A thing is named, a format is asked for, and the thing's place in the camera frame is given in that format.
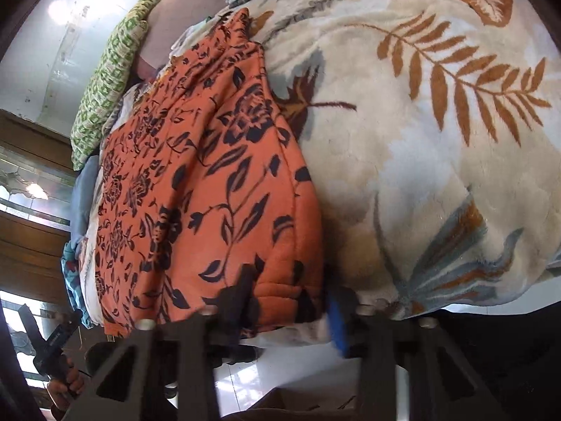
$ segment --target white tile floor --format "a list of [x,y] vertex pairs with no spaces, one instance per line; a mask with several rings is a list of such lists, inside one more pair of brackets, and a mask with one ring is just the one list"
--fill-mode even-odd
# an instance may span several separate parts
[[[500,306],[455,305],[454,312],[490,315],[532,312],[561,298],[561,277],[532,286],[519,299]],[[268,348],[256,361],[216,369],[216,388],[221,414],[246,410],[274,387],[288,391],[291,408],[305,410],[312,405],[336,408],[355,394],[358,360],[345,360],[331,343],[304,347]],[[406,410],[399,411],[407,420]]]

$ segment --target orange floral garment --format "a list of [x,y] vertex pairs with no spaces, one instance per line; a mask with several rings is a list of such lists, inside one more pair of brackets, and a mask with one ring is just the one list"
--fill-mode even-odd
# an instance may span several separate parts
[[247,9],[172,66],[103,155],[95,266],[107,334],[185,319],[254,268],[251,332],[314,320],[319,204]]

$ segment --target green patterned pillow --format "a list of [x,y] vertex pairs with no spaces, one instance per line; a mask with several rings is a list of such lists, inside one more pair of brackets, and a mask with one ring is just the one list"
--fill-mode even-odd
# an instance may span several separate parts
[[102,140],[102,126],[124,92],[136,51],[148,32],[144,19],[159,1],[139,0],[109,36],[70,132],[76,171]]

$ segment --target beige leaf-patterned blanket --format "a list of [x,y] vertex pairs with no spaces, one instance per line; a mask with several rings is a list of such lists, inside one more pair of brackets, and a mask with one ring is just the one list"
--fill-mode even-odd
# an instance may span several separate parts
[[326,260],[395,318],[518,297],[561,242],[561,58],[527,0],[230,0],[320,199]]

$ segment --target fleece blanket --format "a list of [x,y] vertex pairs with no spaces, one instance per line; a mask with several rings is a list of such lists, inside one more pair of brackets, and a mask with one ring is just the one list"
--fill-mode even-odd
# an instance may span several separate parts
[[319,204],[241,10],[137,100],[102,153],[95,269],[107,334],[214,305],[242,268],[244,326],[311,322],[323,275]]
[[561,58],[527,0],[230,0],[183,48],[243,7],[326,262],[363,303],[494,305],[540,277],[561,242]]

